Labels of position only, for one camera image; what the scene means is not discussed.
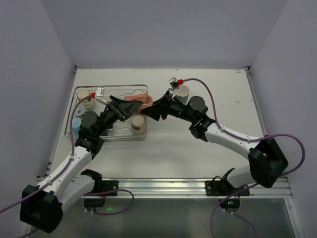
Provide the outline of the pink patterned mug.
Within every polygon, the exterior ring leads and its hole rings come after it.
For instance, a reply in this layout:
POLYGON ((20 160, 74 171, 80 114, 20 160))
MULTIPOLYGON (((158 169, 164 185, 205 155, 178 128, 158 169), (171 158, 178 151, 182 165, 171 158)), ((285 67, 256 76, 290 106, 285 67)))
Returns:
POLYGON ((125 96, 126 101, 140 101, 142 105, 135 111, 136 114, 140 114, 141 110, 148 108, 153 105, 153 99, 146 93, 132 95, 132 96, 125 96))

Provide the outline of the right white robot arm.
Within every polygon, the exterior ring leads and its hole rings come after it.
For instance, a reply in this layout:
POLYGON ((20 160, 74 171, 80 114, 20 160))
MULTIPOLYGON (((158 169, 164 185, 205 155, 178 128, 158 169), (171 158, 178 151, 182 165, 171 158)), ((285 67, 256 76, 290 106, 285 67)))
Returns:
POLYGON ((211 185, 216 193, 228 195, 251 183, 271 188, 288 166, 275 139, 257 141, 255 137, 246 140, 235 138, 220 129, 216 121, 207 116, 207 111, 205 101, 200 96, 193 96, 187 104, 183 104, 166 92, 152 106, 142 109, 141 113, 156 121, 167 116, 188 121, 191 123, 189 130, 196 139, 223 146, 248 160, 247 166, 231 168, 211 185))

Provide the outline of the light blue mug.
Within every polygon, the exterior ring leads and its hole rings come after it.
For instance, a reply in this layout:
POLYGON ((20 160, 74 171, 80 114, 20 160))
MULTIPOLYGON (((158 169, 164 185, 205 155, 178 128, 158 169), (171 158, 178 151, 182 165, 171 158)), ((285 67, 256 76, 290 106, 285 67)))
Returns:
POLYGON ((71 123, 71 129, 73 136, 78 137, 80 130, 81 120, 79 118, 74 118, 71 123))

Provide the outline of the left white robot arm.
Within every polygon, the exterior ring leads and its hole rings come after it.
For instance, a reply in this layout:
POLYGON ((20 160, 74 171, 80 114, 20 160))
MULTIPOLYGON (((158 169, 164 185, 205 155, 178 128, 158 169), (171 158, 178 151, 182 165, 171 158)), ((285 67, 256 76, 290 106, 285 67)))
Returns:
POLYGON ((22 192, 20 221, 46 233, 53 232, 64 212, 84 195, 103 195, 102 175, 82 170, 99 153, 104 143, 101 135, 115 122, 129 119, 142 105, 114 96, 106 102, 99 115, 87 111, 81 116, 78 138, 72 140, 66 159, 36 186, 28 185, 22 192))

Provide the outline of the grey teal mug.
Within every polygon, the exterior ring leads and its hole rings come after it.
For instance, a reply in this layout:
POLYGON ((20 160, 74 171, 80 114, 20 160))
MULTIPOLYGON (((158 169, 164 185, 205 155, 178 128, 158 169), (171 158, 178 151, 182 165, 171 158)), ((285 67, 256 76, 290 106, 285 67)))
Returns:
POLYGON ((189 88, 187 86, 185 86, 184 84, 182 84, 179 86, 179 89, 178 89, 175 97, 183 104, 186 104, 188 101, 189 94, 190 94, 189 88))

